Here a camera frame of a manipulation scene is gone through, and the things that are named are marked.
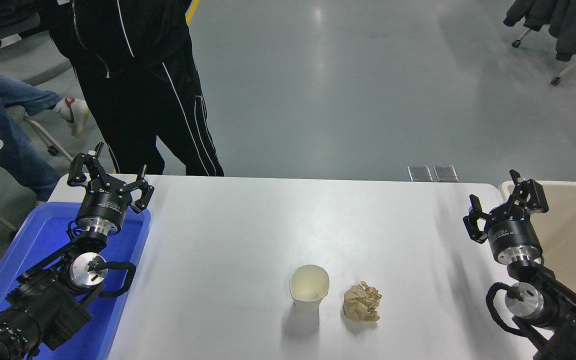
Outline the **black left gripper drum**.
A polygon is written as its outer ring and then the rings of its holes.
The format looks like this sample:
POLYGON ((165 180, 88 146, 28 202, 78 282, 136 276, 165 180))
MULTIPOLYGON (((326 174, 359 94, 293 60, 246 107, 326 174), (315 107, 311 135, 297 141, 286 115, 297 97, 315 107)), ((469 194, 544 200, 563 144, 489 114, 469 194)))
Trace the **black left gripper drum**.
POLYGON ((133 198, 131 194, 119 194, 102 188, 87 189, 81 206, 75 217, 80 228, 87 227, 94 219, 111 224, 112 229, 122 228, 128 207, 133 198))

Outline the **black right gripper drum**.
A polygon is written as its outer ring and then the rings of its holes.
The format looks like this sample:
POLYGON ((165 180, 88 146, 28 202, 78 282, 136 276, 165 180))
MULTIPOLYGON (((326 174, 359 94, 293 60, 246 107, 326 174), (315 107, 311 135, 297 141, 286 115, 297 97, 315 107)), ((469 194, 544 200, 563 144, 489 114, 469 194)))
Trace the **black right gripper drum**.
POLYGON ((541 258, 543 248, 530 219, 498 219, 487 224, 487 239, 494 258, 541 258))

